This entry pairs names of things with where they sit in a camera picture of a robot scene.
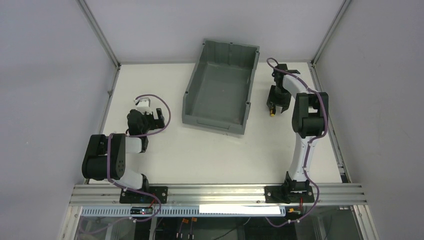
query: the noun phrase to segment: open storage box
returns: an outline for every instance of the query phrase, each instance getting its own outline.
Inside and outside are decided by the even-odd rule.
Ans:
[[[205,40],[183,97],[182,122],[244,134],[259,47]]]

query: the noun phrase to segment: white table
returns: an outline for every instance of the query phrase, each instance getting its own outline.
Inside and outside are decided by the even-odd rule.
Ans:
[[[183,94],[193,63],[137,64],[121,67],[103,133],[124,133],[127,114],[135,108],[133,99],[142,94],[163,98],[171,109],[169,127],[149,136],[147,151],[127,154],[127,168],[145,174],[153,184],[264,184],[282,183],[292,162],[295,133],[292,130],[294,99],[289,110],[270,117],[266,101],[272,69],[257,65],[251,94],[251,109],[244,135],[194,127],[182,123]],[[288,63],[312,88],[305,62]],[[162,103],[151,99],[151,107]],[[326,136],[315,148],[310,177],[317,183],[341,183],[335,155]]]

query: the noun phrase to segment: black wire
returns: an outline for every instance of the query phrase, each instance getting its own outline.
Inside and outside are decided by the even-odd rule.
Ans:
[[[333,221],[333,216],[330,216],[330,223],[329,223],[329,225],[328,225],[328,231],[325,233],[325,238],[324,238],[324,240],[326,240],[327,239],[327,237],[328,237],[328,235],[329,235],[329,233],[330,233],[330,229],[331,229],[331,223],[332,223],[332,221]]]
[[[246,225],[250,220],[251,220],[251,218],[249,217],[249,219],[245,223],[235,226],[233,229],[227,231],[224,235],[221,235],[221,236],[219,236],[217,238],[214,238],[213,240],[218,240],[218,239],[221,239],[221,238],[225,237],[227,234],[229,234],[232,231],[236,230],[238,227],[241,227],[241,226]]]

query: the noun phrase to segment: gray wall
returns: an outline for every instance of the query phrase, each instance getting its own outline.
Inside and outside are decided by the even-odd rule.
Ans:
[[[56,239],[113,73],[75,0],[0,1],[0,239]]]
[[[310,60],[343,0],[87,0],[121,62],[195,62],[204,38]]]
[[[354,0],[317,64],[381,239],[424,239],[424,1]]]

